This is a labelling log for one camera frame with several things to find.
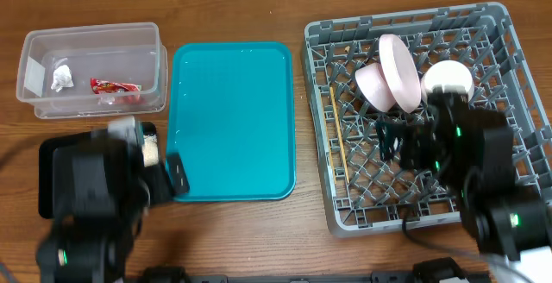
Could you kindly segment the pink bowl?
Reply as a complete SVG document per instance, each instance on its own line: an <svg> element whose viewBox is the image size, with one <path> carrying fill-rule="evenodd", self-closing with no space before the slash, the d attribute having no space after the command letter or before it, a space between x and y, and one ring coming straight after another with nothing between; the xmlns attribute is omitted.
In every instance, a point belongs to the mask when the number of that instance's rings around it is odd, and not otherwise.
<svg viewBox="0 0 552 283"><path fill-rule="evenodd" d="M387 112L396 103L380 63L372 63L358 69L354 77L362 95L376 110Z"/></svg>

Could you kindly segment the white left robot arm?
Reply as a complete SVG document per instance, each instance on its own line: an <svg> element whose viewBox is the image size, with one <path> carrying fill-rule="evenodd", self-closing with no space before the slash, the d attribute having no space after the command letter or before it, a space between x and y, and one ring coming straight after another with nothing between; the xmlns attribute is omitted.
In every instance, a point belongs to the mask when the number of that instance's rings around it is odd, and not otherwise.
<svg viewBox="0 0 552 283"><path fill-rule="evenodd" d="M122 282L148 208L190 185L178 154L146 159L133 116L56 137L39 150L39 204L52 228L35 259L43 282Z"/></svg>

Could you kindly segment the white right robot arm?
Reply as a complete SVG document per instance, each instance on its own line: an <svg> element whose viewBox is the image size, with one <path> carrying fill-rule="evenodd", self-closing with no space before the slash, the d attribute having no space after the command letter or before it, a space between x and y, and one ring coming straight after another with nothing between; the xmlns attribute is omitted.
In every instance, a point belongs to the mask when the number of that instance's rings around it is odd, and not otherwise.
<svg viewBox="0 0 552 283"><path fill-rule="evenodd" d="M427 95L431 120L378 121L380 157L404 170L429 170L454 196L474 259L501 282L551 280L551 213L538 192L516 182L514 132L505 115L473 109L459 86Z"/></svg>

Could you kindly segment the pink plate with food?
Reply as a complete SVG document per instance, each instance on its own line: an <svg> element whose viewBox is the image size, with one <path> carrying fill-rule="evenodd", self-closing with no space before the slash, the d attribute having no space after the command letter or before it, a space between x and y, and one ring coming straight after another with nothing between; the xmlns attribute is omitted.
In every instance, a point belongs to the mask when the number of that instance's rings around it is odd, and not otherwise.
<svg viewBox="0 0 552 283"><path fill-rule="evenodd" d="M412 113L421 102L420 80L409 48L397 36L379 38L379 59L384 77L398 106Z"/></svg>

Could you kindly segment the white bowl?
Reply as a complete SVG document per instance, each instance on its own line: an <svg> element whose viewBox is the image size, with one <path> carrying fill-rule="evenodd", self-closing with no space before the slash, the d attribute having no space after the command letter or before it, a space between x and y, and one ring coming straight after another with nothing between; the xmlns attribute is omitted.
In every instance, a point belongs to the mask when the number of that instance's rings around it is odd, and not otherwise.
<svg viewBox="0 0 552 283"><path fill-rule="evenodd" d="M435 63L420 80L421 97L426 103L435 89L466 94L470 101L474 95L474 81L470 70L461 62L443 60Z"/></svg>

